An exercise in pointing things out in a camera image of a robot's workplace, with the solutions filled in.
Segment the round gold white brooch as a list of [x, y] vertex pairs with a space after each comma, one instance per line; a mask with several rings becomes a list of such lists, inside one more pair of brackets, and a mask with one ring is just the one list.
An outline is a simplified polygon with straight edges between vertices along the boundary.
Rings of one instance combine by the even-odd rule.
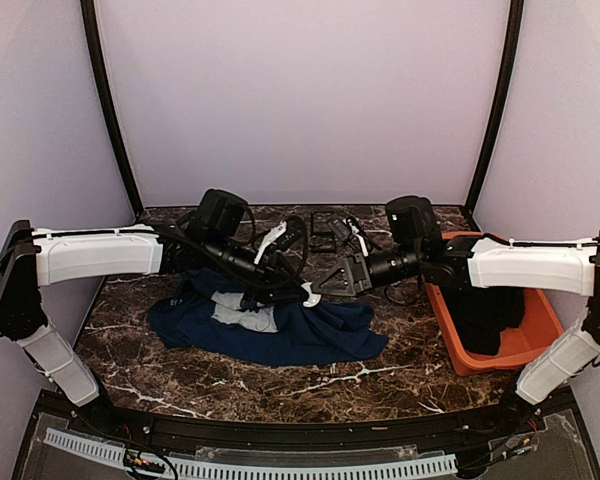
[[321, 301], [321, 295], [312, 290], [311, 282], [305, 282], [301, 285], [301, 287], [307, 293], [307, 298], [303, 301], [303, 306], [306, 308], [316, 307]]

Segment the black brooch box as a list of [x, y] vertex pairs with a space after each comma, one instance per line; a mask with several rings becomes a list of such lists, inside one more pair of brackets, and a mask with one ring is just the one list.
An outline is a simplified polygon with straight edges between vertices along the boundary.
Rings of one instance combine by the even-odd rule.
[[310, 251], [314, 254], [335, 254], [337, 252], [336, 236], [329, 227], [329, 221], [335, 215], [331, 209], [313, 210], [309, 216]]

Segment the blue printed t-shirt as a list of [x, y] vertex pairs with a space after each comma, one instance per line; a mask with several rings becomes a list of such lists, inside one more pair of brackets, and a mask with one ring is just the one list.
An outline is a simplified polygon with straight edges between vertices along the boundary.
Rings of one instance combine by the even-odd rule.
[[371, 330], [374, 317], [359, 302], [252, 306], [244, 285], [209, 269], [183, 274], [173, 296], [148, 312], [168, 348], [196, 347], [269, 367], [374, 359], [389, 342]]

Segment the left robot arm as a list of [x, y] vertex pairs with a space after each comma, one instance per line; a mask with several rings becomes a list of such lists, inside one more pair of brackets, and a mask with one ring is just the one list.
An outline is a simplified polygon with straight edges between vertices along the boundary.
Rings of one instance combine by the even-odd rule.
[[269, 306], [310, 299], [303, 268], [283, 252], [306, 244], [306, 224], [297, 216], [240, 242], [235, 234], [248, 202], [221, 189], [207, 190], [199, 205], [174, 222], [128, 227], [35, 229], [12, 224], [0, 253], [0, 338], [17, 343], [45, 377], [56, 384], [100, 436], [121, 427], [91, 370], [61, 336], [42, 307], [40, 290], [56, 283], [123, 274], [172, 274], [207, 267], [247, 289], [247, 303]]

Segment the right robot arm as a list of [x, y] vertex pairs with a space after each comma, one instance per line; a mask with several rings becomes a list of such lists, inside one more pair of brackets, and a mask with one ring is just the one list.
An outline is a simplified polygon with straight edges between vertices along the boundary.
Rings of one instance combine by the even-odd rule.
[[459, 290], [522, 287], [565, 291], [587, 298], [586, 313], [519, 374], [515, 395], [490, 413], [501, 434], [514, 432], [567, 379], [600, 357], [600, 231], [572, 241], [505, 240], [489, 233], [443, 238], [425, 197], [398, 197], [385, 206], [391, 250], [367, 249], [340, 259], [311, 295], [359, 297], [420, 276], [427, 283]]

